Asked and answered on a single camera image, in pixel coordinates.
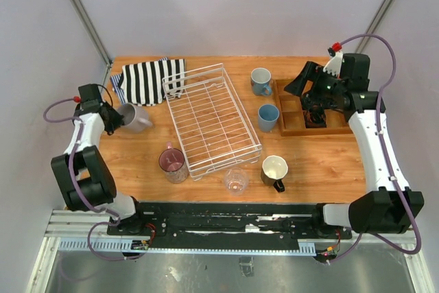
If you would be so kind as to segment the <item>lilac grey mug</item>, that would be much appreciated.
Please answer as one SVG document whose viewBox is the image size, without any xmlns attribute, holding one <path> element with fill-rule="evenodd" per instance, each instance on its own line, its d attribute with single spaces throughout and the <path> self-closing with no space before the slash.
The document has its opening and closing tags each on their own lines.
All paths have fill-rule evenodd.
<svg viewBox="0 0 439 293">
<path fill-rule="evenodd" d="M 129 132 L 140 133 L 154 126 L 148 112 L 141 106 L 123 104 L 117 112 L 123 117 L 121 127 Z"/>
</svg>

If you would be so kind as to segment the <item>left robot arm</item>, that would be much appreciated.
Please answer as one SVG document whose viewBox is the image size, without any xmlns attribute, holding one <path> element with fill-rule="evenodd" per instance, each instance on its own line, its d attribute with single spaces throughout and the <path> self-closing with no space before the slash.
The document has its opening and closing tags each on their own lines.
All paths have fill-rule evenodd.
<svg viewBox="0 0 439 293">
<path fill-rule="evenodd" d="M 79 95 L 49 106 L 43 118 L 49 123 L 70 121 L 73 135 L 66 150 L 52 158 L 51 169 L 62 197 L 72 211 L 107 213 L 109 225 L 132 235 L 141 234 L 147 218 L 138 212 L 132 196 L 118 193 L 115 180 L 99 152 L 103 133 L 122 127 L 123 116 L 102 98 L 100 84 L 78 88 Z"/>
</svg>

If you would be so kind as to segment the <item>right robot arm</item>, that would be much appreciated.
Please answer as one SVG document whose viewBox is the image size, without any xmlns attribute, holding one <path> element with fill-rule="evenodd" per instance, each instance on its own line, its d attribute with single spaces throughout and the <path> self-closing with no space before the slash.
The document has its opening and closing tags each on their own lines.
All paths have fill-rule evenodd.
<svg viewBox="0 0 439 293">
<path fill-rule="evenodd" d="M 332 73 L 308 61 L 285 92 L 300 98 L 304 110 L 316 105 L 338 110 L 355 135 L 366 179 L 366 193 L 348 204 L 319 204 L 311 231 L 328 237 L 335 227 L 356 233 L 401 234 L 424 205 L 399 167 L 390 142 L 385 105 L 378 92 L 369 90 L 370 59 L 364 54 L 342 54 L 340 68 Z"/>
</svg>

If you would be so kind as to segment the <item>pink ghost mug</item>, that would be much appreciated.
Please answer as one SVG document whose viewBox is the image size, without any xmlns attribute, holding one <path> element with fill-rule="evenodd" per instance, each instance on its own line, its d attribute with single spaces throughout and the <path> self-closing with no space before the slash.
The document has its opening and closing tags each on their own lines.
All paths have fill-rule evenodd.
<svg viewBox="0 0 439 293">
<path fill-rule="evenodd" d="M 182 183 L 189 175 L 183 152 L 174 148 L 171 142 L 167 142 L 165 150 L 159 156 L 158 164 L 166 179 L 173 184 Z"/>
</svg>

